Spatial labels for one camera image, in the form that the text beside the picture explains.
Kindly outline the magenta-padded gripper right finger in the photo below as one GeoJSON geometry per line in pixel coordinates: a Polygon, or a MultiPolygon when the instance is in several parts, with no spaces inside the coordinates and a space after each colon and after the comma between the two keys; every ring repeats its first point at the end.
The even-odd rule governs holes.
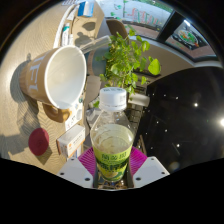
{"type": "Polygon", "coordinates": [[[137,148],[132,148],[128,168],[129,188],[140,188],[168,175],[169,172],[155,156],[147,157],[137,148]]]}

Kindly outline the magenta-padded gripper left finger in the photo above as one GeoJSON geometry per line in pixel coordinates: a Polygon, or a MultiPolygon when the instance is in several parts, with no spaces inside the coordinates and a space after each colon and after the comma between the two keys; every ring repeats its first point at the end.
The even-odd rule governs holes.
{"type": "Polygon", "coordinates": [[[97,188],[98,170],[93,148],[89,148],[78,158],[71,157],[57,175],[84,188],[97,188]]]}

